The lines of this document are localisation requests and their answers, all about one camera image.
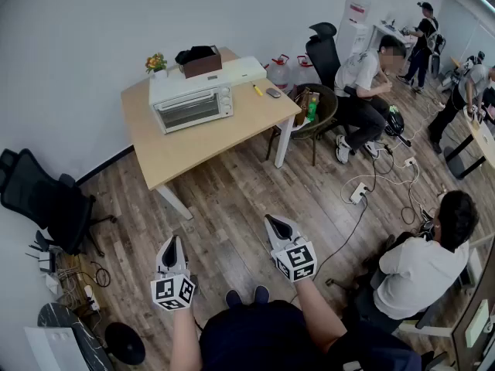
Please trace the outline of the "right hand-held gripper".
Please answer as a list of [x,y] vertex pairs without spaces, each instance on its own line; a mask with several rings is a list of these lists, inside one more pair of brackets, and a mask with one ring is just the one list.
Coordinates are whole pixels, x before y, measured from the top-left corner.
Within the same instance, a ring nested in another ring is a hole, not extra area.
[[314,276],[317,258],[312,242],[302,240],[288,244],[301,236],[299,225],[287,217],[277,215],[265,215],[264,223],[278,270],[291,283]]

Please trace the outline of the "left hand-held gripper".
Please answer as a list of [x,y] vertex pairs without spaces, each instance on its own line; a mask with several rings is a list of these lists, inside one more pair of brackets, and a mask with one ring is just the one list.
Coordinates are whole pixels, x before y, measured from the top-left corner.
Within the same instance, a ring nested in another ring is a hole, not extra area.
[[151,281],[152,301],[166,311],[189,308],[196,285],[191,280],[188,257],[178,235],[170,237],[156,256],[157,273]]

